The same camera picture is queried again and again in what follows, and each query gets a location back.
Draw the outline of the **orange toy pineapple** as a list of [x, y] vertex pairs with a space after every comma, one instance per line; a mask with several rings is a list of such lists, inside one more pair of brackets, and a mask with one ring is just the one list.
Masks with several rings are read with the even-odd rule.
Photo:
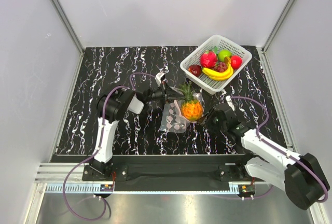
[[182, 95], [176, 99], [180, 101], [179, 108], [182, 116], [190, 122], [196, 122], [203, 116], [202, 103], [194, 97], [191, 82], [180, 85], [179, 91]]

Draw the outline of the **clear pink-dotted zip bag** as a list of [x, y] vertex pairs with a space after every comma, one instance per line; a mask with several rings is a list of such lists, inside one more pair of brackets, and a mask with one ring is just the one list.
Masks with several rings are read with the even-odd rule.
[[[200, 93], [198, 94], [193, 93], [193, 95], [201, 102]], [[197, 123], [197, 122], [190, 122], [182, 116], [179, 104], [180, 101], [177, 100], [166, 101], [166, 103], [164, 104], [162, 120], [159, 128], [160, 131], [172, 132], [172, 133], [184, 133], [187, 127], [191, 123]]]

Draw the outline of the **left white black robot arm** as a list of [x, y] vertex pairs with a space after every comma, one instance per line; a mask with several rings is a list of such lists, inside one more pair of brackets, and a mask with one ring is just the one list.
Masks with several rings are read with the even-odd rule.
[[102, 95], [96, 105], [98, 133], [95, 149], [89, 160], [89, 166], [94, 175], [100, 180], [107, 180], [114, 175], [112, 169], [114, 136], [126, 112], [130, 111], [139, 115], [152, 101], [161, 101], [166, 104], [179, 100], [182, 96], [182, 93], [165, 82], [156, 89], [148, 89], [144, 92], [117, 86], [109, 94]]

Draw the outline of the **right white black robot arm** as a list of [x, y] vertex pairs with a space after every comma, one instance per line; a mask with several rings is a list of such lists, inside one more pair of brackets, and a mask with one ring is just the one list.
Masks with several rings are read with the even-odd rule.
[[330, 186], [314, 155], [301, 155], [278, 145], [253, 125], [240, 121], [227, 104], [213, 107], [198, 122], [209, 130], [222, 131], [243, 149], [252, 152], [248, 161], [236, 167], [238, 179], [262, 179], [284, 191], [302, 210], [327, 198]]

